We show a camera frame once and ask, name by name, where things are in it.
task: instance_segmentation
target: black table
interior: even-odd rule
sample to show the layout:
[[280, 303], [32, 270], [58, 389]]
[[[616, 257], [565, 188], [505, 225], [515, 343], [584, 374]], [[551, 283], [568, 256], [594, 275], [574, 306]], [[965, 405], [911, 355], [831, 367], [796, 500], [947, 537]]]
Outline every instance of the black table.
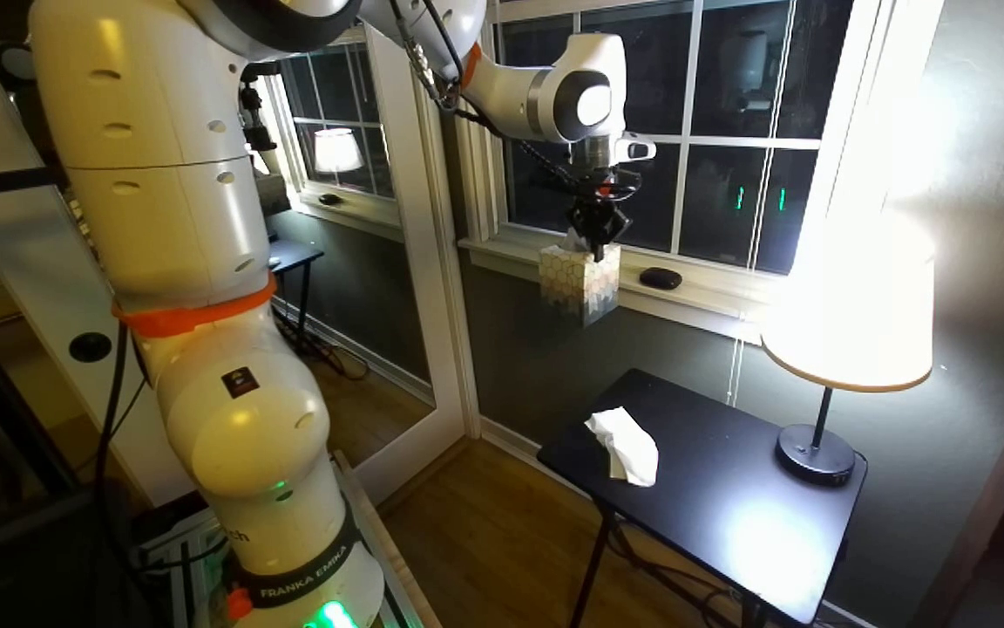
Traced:
[[288, 273], [300, 270], [300, 303], [295, 303], [295, 323], [292, 323], [292, 349], [305, 354], [307, 349], [307, 332], [305, 332], [305, 323], [307, 323], [307, 283], [312, 283], [312, 267], [320, 257], [324, 252], [307, 245], [307, 241], [287, 241], [287, 238], [274, 238], [269, 241], [269, 273], [274, 278], [287, 278]]
[[836, 487], [799, 478], [776, 456], [776, 427], [643, 370], [624, 374], [595, 409], [616, 405], [659, 447], [651, 488], [611, 483], [606, 452], [584, 421], [563, 431], [538, 454], [556, 475], [588, 494], [602, 514], [572, 625], [584, 623], [616, 519], [731, 583], [743, 595], [747, 623], [780, 614], [812, 625], [865, 487], [865, 456]]

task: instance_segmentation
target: orange ring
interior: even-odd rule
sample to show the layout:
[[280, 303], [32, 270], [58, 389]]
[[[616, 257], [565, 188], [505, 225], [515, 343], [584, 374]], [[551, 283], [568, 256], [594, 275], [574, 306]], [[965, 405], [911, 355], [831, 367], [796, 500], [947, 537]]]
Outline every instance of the orange ring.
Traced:
[[114, 311], [114, 318], [143, 334], [143, 339], [162, 339], [162, 334], [184, 334], [199, 326], [213, 326], [224, 318], [236, 318], [243, 311], [254, 311], [263, 303], [269, 303], [274, 292], [274, 278], [269, 278], [258, 292], [243, 292], [236, 302], [224, 302], [224, 303], [207, 303], [207, 306], [172, 306], [172, 311], [143, 311], [143, 314], [123, 314]]
[[465, 55], [460, 88], [468, 88], [468, 83], [473, 79], [479, 62], [482, 62], [482, 45], [473, 45], [473, 50]]

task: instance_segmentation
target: lamp base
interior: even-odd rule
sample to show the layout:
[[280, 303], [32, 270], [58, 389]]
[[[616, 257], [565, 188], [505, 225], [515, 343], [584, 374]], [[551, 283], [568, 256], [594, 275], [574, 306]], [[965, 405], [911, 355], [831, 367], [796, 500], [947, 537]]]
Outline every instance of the lamp base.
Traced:
[[812, 447], [812, 431], [808, 427], [780, 431], [776, 454], [799, 475], [808, 475], [808, 478], [819, 478], [819, 483], [844, 483], [852, 475], [852, 469], [855, 469], [855, 452], [840, 435], [822, 433], [819, 447]]

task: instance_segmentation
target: table lamp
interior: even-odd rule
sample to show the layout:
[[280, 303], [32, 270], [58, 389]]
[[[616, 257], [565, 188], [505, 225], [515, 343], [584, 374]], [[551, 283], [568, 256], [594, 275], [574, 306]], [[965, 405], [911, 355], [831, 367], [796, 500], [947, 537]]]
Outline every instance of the table lamp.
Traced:
[[903, 392], [931, 374], [934, 252], [903, 219], [822, 226], [803, 248], [762, 326], [762, 349], [785, 370], [822, 383], [816, 427], [776, 435], [780, 462], [808, 478], [844, 483], [855, 452], [826, 433], [832, 392]]
[[[358, 170], [364, 169], [364, 154], [358, 154], [357, 134], [341, 131], [341, 125], [317, 131], [313, 134], [313, 169], [320, 175], [335, 175], [335, 184], [338, 184], [341, 170]], [[327, 191], [327, 197], [320, 197], [320, 204], [324, 206], [338, 206], [341, 197]]]

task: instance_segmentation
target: window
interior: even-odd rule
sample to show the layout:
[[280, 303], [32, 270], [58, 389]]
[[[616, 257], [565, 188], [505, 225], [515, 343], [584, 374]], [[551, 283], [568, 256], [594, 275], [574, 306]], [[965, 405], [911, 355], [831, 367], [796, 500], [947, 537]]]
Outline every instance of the window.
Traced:
[[398, 225], [388, 131], [378, 112], [364, 32], [351, 28], [335, 45], [280, 66], [284, 79], [273, 83], [273, 102], [307, 206]]
[[[628, 131], [654, 141], [621, 245], [785, 275], [803, 219], [852, 0], [674, 0], [568, 14], [500, 7], [500, 61], [548, 66], [572, 32], [628, 50]], [[565, 231], [572, 198], [505, 147], [505, 219]]]

